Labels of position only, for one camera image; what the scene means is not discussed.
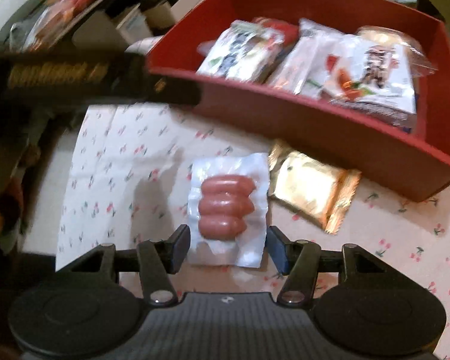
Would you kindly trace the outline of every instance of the gold wrapper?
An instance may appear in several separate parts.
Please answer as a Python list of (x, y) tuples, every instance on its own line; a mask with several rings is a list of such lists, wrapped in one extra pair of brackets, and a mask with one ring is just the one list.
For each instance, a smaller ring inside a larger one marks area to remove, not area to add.
[(275, 141), (269, 155), (269, 196), (336, 234), (351, 204), (361, 172), (321, 163)]

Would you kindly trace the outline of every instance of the tablecloth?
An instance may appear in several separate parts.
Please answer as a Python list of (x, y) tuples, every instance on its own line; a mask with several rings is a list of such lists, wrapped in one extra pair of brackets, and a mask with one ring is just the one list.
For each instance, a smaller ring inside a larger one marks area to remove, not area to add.
[[(86, 113), (73, 154), (63, 203), (56, 268), (100, 243), (133, 248), (166, 239), (187, 221), (191, 164), (203, 156), (267, 152), (270, 141), (172, 110), (166, 105), (94, 106)], [(271, 222), (289, 239), (309, 239), (322, 249), (356, 243), (433, 293), (445, 306), (447, 325), (435, 354), (450, 360), (450, 187), (412, 203), (367, 179), (361, 181), (337, 235), (275, 202)], [(259, 269), (191, 266), (171, 276), (178, 295), (187, 291), (270, 291), (284, 278), (264, 253)], [(136, 274), (121, 284), (141, 294)], [(315, 296), (336, 285), (319, 274)]]

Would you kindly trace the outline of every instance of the sausage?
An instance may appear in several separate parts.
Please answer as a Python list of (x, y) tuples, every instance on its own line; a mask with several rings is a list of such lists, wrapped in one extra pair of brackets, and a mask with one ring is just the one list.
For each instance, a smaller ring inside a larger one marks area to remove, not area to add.
[(242, 218), (255, 211), (252, 201), (242, 195), (218, 193), (206, 195), (198, 203), (200, 215), (230, 215)]
[(198, 221), (198, 230), (207, 239), (231, 240), (243, 233), (246, 228), (243, 219), (235, 216), (203, 215)]
[(250, 177), (242, 175), (218, 175), (208, 178), (202, 183), (203, 195), (217, 193), (233, 193), (235, 195), (249, 196), (255, 189)]

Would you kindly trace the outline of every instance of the cherry pattern tablecloth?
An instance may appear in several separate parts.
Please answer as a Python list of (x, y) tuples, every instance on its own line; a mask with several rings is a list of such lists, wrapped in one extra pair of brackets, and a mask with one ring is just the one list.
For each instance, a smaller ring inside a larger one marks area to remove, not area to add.
[[(194, 159), (244, 156), (269, 147), (264, 138), (165, 105), (90, 107), (73, 154), (56, 268), (100, 243), (129, 249), (145, 239), (167, 238), (187, 222)], [(450, 360), (450, 187), (412, 203), (364, 179), (335, 236), (280, 204), (272, 202), (270, 210), (272, 224), (291, 240), (313, 240), (329, 250), (356, 243), (433, 293), (447, 311), (435, 354)], [(284, 282), (267, 253), (260, 269), (185, 262), (171, 280), (179, 296), (186, 291), (270, 291), (276, 296)], [(320, 274), (316, 296), (336, 282), (336, 275)], [(121, 284), (140, 295), (136, 274), (121, 276)]]

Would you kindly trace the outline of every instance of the red box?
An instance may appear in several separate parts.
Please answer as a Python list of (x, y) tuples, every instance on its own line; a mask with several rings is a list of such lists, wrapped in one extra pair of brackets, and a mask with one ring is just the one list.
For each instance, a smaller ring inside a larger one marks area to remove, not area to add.
[[(388, 27), (417, 39), (438, 71), (421, 78), (413, 134), (372, 117), (263, 85), (196, 75), (197, 46), (215, 40), (236, 19), (306, 17), (346, 33)], [(439, 20), (387, 0), (205, 0), (152, 49), (153, 73), (202, 86), (198, 115), (269, 138), (282, 138), (322, 161), (353, 167), (416, 202), (450, 185), (450, 43)]]

